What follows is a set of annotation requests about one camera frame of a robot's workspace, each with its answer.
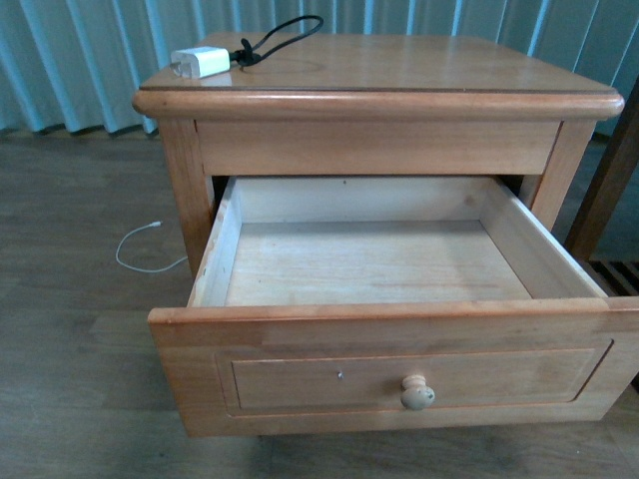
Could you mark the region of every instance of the open drawer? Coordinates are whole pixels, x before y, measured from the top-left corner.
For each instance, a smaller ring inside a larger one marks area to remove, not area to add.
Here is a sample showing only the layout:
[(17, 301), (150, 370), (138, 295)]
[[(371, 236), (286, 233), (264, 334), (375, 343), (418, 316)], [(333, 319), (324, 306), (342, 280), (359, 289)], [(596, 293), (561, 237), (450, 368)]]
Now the open drawer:
[(598, 419), (638, 310), (493, 178), (237, 178), (149, 322), (206, 436)]

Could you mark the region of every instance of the curtain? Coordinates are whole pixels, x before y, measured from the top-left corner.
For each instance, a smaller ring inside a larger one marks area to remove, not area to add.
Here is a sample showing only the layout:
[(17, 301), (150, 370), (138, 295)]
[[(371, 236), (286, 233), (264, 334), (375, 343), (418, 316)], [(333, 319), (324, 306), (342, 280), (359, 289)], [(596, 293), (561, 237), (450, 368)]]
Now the curtain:
[(639, 74), (637, 0), (1, 0), (0, 129), (150, 133), (131, 98), (172, 50), (305, 13), (326, 33), (483, 37), (623, 95)]

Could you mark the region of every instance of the wooden knob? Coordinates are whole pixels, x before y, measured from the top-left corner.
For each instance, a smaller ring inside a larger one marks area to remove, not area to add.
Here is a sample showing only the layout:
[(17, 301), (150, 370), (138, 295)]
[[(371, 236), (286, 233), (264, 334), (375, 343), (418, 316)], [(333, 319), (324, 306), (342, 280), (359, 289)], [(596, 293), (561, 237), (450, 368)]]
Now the wooden knob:
[(401, 388), (401, 404), (411, 411), (420, 411), (435, 401), (435, 391), (426, 386), (426, 379), (419, 374), (405, 377)]

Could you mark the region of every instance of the white charger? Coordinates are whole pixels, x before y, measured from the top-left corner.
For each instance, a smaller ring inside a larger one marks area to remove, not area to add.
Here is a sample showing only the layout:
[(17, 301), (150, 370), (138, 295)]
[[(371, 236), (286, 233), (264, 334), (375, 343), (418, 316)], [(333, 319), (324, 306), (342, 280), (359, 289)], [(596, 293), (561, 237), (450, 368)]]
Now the white charger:
[(171, 53), (171, 68), (185, 78), (204, 78), (231, 68), (229, 51), (218, 47), (196, 47)]

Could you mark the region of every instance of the laminate flooring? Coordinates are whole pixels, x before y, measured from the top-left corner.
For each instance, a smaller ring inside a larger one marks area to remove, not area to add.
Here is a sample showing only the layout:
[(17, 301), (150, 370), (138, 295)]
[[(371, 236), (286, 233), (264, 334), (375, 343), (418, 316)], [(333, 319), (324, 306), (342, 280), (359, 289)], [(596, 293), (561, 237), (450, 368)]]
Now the laminate flooring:
[(599, 422), (187, 438), (146, 316), (188, 266), (114, 260), (155, 220), (125, 260), (184, 254), (160, 142), (0, 138), (1, 478), (639, 478), (631, 388)]

